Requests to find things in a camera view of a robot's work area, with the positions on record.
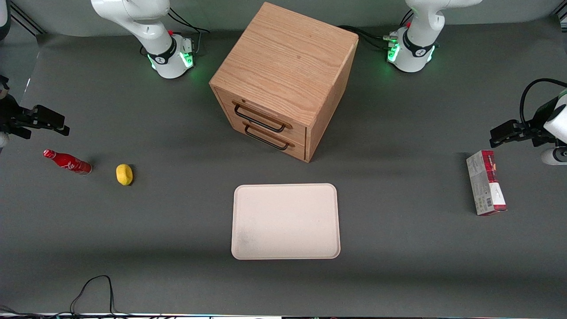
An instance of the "lemon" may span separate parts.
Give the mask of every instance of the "lemon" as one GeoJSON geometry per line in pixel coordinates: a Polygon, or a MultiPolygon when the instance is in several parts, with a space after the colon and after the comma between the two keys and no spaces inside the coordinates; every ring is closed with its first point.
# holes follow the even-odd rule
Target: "lemon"
{"type": "Polygon", "coordinates": [[[132,168],[128,164],[120,164],[116,167],[116,179],[124,186],[130,185],[134,179],[132,168]]]}

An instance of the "gray table surface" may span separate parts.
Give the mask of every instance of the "gray table surface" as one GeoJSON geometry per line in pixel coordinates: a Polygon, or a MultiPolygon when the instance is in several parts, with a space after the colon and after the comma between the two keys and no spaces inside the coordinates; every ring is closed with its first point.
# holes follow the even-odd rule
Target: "gray table surface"
{"type": "MultiPolygon", "coordinates": [[[[391,28],[377,28],[378,34],[391,28]]],[[[496,149],[509,211],[477,217],[465,158],[518,117],[533,79],[566,80],[554,19],[447,26],[433,61],[404,74],[359,45],[313,162],[233,131],[208,81],[238,33],[204,36],[195,69],[161,79],[126,37],[41,39],[22,100],[66,116],[0,156],[0,302],[58,312],[108,274],[124,312],[298,316],[567,316],[567,179],[529,142],[496,149]],[[90,161],[80,177],[45,148],[90,161]],[[120,163],[136,180],[115,180],[120,163]],[[341,254],[238,261],[241,184],[332,183],[341,254]]],[[[528,117],[561,90],[534,87],[528,117]]],[[[77,309],[104,312],[101,280],[77,309]]]]}

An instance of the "wooden box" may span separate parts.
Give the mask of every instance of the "wooden box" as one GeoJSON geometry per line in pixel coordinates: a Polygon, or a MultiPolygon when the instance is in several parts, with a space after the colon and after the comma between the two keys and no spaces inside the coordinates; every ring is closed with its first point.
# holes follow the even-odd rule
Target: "wooden box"
{"type": "Polygon", "coordinates": [[[235,130],[309,162],[357,44],[354,33],[265,2],[209,85],[235,130]]]}

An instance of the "red bottle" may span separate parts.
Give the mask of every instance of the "red bottle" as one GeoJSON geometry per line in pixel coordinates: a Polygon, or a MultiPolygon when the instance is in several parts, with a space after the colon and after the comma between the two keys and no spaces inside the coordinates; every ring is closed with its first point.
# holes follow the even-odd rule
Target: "red bottle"
{"type": "Polygon", "coordinates": [[[69,154],[55,153],[50,149],[46,149],[43,151],[43,156],[52,159],[59,167],[79,175],[88,175],[92,171],[92,166],[89,163],[83,162],[69,154]]]}

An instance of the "plastic tray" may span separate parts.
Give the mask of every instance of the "plastic tray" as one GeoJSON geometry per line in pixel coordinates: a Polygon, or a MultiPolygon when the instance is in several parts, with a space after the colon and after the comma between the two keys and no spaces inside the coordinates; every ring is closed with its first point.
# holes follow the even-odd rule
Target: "plastic tray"
{"type": "Polygon", "coordinates": [[[236,259],[331,259],[341,250],[331,184],[242,185],[234,192],[236,259]]]}

